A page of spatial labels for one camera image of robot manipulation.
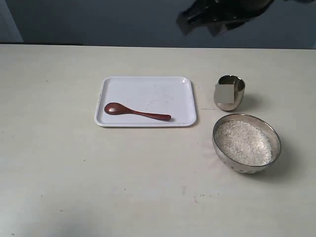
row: metal cup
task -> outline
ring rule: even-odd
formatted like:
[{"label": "metal cup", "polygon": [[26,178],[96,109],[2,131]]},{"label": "metal cup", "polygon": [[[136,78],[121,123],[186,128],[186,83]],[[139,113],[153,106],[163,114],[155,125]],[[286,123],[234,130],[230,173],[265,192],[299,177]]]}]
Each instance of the metal cup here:
[{"label": "metal cup", "polygon": [[[219,99],[219,95],[220,95],[220,91],[223,89],[223,86],[221,87],[221,85],[231,85],[231,96],[233,97],[232,93],[234,93],[234,100],[232,101],[233,103],[223,103],[223,101],[221,101]],[[241,101],[243,99],[243,95],[245,92],[245,82],[236,76],[232,76],[232,75],[226,75],[223,76],[221,78],[219,78],[218,83],[215,87],[215,91],[214,91],[214,103],[216,104],[216,106],[224,111],[231,111],[236,109],[240,104]]]}]

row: white tray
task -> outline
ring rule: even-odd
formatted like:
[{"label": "white tray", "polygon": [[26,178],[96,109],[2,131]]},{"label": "white tray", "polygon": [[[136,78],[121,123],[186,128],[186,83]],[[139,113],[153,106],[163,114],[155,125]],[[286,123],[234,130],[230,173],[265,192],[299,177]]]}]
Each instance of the white tray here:
[{"label": "white tray", "polygon": [[[121,103],[133,110],[171,115],[160,121],[138,115],[108,115],[104,107]],[[190,126],[197,120],[192,86],[183,77],[110,77],[103,81],[94,116],[102,127]]]}]

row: wooden spoon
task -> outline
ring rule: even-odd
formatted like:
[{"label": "wooden spoon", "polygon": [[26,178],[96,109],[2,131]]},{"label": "wooden spoon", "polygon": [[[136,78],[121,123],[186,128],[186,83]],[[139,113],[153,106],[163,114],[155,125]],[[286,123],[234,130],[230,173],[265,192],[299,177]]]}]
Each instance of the wooden spoon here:
[{"label": "wooden spoon", "polygon": [[104,112],[110,115],[135,114],[135,115],[141,115],[141,116],[149,117],[151,119],[158,119],[162,121],[169,121],[171,119],[170,115],[149,114],[149,113],[139,112],[139,111],[131,110],[119,103],[107,104],[104,107]]}]

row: white table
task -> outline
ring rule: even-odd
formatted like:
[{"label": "white table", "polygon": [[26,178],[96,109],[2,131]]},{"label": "white table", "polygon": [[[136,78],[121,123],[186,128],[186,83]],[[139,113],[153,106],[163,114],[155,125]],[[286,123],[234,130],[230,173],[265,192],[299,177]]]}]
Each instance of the white table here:
[{"label": "white table", "polygon": [[[0,236],[314,236],[316,51],[0,45]],[[278,162],[238,174],[217,158],[218,78],[239,112],[279,133]],[[185,76],[189,128],[101,128],[108,76]]]}]

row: spoon handle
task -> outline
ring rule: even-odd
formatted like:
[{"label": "spoon handle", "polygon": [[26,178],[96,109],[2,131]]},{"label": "spoon handle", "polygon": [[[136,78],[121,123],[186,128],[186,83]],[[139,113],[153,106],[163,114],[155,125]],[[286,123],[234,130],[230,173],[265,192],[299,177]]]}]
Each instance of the spoon handle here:
[{"label": "spoon handle", "polygon": [[170,115],[160,115],[160,114],[150,114],[150,113],[144,113],[144,112],[139,112],[139,111],[133,111],[135,115],[141,115],[145,116],[151,119],[157,119],[157,120],[162,120],[162,121],[169,121],[171,119]]}]

